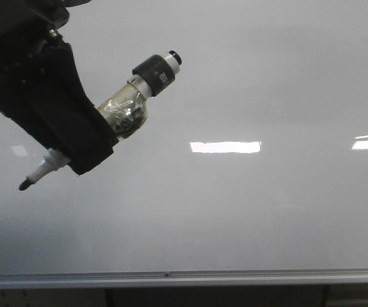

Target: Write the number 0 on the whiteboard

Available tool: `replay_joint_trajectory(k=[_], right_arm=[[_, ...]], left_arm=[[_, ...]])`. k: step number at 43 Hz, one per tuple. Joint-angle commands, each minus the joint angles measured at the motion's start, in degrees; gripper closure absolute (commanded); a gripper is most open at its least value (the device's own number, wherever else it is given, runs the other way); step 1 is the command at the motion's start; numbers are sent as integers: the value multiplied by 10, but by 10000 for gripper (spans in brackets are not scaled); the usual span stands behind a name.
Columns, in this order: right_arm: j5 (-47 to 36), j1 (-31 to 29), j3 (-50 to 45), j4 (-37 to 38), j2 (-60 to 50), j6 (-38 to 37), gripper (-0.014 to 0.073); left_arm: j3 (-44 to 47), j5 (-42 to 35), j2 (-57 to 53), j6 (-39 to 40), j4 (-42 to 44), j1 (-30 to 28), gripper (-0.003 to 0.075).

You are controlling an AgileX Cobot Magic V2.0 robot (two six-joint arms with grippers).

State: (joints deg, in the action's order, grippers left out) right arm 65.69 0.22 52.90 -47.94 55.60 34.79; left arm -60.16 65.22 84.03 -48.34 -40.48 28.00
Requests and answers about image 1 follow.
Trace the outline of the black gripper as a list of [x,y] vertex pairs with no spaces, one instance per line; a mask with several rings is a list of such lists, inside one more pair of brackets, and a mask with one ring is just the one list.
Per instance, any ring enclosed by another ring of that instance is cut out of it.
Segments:
[[63,27],[68,9],[87,1],[0,1],[0,62],[25,51]]

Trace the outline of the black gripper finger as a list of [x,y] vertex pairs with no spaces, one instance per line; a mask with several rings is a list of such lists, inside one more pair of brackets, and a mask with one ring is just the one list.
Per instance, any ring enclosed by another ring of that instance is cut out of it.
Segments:
[[72,48],[46,44],[17,67],[0,66],[0,113],[82,175],[113,153],[114,138],[82,87]]

